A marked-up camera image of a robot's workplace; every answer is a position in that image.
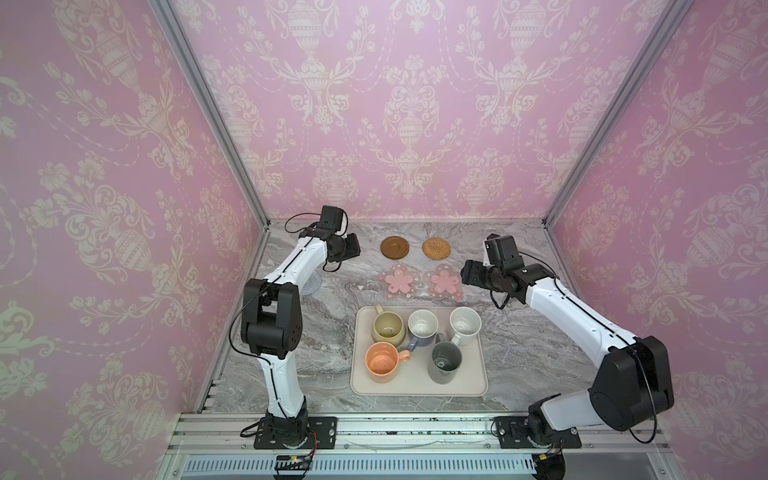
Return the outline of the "blue woven round coaster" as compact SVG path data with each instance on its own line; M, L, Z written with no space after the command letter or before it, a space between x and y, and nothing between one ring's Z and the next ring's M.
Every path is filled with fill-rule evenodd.
M317 292L322 285L322 276L318 271L313 271L306 282L300 287L301 296L310 296Z

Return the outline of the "pink flower coaster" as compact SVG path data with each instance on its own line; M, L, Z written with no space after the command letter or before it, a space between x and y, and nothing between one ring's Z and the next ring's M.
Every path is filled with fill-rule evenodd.
M460 273L448 264L440 264L425 276L432 298L460 301L464 298Z
M422 287L417 272L406 265L395 264L377 276L383 295L389 299L413 299Z

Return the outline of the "brown wooden round coaster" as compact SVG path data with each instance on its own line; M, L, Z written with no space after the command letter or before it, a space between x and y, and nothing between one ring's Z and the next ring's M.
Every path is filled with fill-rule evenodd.
M401 236L389 236L382 240L380 251L388 259L400 260L409 254L410 244Z

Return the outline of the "rattan woven round coaster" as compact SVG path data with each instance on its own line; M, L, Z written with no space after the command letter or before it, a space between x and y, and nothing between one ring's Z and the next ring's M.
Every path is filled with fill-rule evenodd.
M422 251L431 260L444 260L450 256L452 248L447 240L432 237L422 244Z

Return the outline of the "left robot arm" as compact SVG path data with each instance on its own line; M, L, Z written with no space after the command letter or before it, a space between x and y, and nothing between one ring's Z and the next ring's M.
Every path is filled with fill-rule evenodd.
M241 341L248 345L247 355L259 360L268 392L256 448L306 446L310 417L294 355L303 332L300 289L319 267L341 264L360 253L356 234L311 228L270 274L246 283L239 314Z

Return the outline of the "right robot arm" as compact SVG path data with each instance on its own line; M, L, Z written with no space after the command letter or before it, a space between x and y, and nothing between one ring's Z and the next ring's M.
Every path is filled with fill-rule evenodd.
M668 350L654 336L641 338L576 298L540 264L502 269L468 260L462 283L504 293L544 315L598 368L592 385L529 406L526 427L533 443L550 446L557 437L585 426L628 431L673 408Z

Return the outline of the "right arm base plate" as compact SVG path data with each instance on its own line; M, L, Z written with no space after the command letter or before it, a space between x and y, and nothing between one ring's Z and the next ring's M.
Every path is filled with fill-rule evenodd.
M491 433L502 449L580 449L582 442L575 429L555 431L537 416L498 416Z

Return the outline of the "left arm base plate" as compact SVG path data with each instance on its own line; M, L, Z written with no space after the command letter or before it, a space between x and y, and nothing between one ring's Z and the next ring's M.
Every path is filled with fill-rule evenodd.
M333 449L338 418L332 416L279 418L263 417L255 430L256 450Z

